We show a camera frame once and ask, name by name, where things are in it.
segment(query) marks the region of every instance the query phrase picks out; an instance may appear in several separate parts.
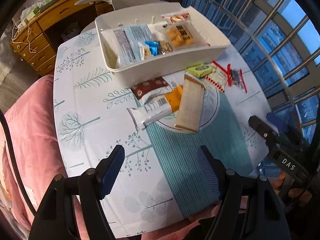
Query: drawer handle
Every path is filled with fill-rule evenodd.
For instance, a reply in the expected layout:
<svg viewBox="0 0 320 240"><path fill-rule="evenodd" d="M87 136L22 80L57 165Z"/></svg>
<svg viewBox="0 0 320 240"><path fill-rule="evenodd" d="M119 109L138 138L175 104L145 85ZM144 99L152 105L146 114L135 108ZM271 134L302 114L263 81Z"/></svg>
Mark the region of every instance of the drawer handle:
<svg viewBox="0 0 320 240"><path fill-rule="evenodd" d="M68 7L68 8L64 8L64 9L60 12L60 14L62 14L62 13L64 13L64 12L68 11L69 9L70 9L70 7Z"/></svg>

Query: pink cushion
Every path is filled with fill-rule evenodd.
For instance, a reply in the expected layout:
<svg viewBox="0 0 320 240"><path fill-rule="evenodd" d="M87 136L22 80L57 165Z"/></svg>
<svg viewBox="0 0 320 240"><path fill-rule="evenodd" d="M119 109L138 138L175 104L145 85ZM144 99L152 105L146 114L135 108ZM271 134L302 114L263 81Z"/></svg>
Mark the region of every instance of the pink cushion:
<svg viewBox="0 0 320 240"><path fill-rule="evenodd" d="M54 126L53 75L44 76L35 82L7 111L5 117L23 184L33 190L39 205L53 177L58 173L67 176ZM2 129L0 141L5 141ZM7 148L2 159L5 183L12 196L13 213L19 223L30 229L34 217L13 175ZM81 238L88 239L77 200L75 207Z"/></svg>

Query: wooden desk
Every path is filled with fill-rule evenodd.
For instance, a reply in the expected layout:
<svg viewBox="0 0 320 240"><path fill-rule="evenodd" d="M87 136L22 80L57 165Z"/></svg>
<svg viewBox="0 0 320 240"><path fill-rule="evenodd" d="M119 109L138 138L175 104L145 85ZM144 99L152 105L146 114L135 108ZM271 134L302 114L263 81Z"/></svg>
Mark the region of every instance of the wooden desk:
<svg viewBox="0 0 320 240"><path fill-rule="evenodd" d="M15 51L41 76L54 73L57 50L63 43L60 34L68 24L78 22L83 29L98 15L113 11L112 5L106 2L74 5L76 1L79 0L59 0L31 20L28 40L31 51L35 50L36 53L29 51L28 26L19 31L14 41L23 43L11 43Z"/></svg>

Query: white tablecloth with plant print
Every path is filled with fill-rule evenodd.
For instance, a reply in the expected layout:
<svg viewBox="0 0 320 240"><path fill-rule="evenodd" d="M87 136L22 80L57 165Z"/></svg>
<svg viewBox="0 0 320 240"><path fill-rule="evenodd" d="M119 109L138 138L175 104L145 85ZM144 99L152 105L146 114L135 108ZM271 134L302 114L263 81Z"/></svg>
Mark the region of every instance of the white tablecloth with plant print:
<svg viewBox="0 0 320 240"><path fill-rule="evenodd" d="M54 119L68 176L95 167L117 144L125 149L111 194L101 201L117 238L171 225L215 201L196 161L200 145L241 175L248 175L268 153L264 140L248 126L251 115L265 119L270 111L257 80L233 46L217 61L243 70L247 94L235 86L225 93L208 86L197 134L176 130L175 114L136 132L127 108L137 101L105 68L96 30L60 45ZM183 75L165 78L182 84Z"/></svg>

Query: white plastic bin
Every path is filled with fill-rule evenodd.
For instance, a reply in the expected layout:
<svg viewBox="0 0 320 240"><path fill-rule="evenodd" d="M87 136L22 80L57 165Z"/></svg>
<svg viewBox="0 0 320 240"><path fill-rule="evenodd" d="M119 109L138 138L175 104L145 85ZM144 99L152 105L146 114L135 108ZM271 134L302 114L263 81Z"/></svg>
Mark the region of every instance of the white plastic bin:
<svg viewBox="0 0 320 240"><path fill-rule="evenodd" d="M112 67L115 62L114 58L110 58L109 53L112 44L107 42L108 37L104 36L104 30L118 28L119 25L148 24L153 33L153 24L162 25L166 23L161 18L161 14L179 11L189 11L192 24L210 46L178 50L122 68ZM185 69L188 66L216 60L230 45L229 39L206 17L191 6L183 8L179 3L161 2L116 10L98 16L95 19L95 25L106 68L114 74L114 78L125 88Z"/></svg>

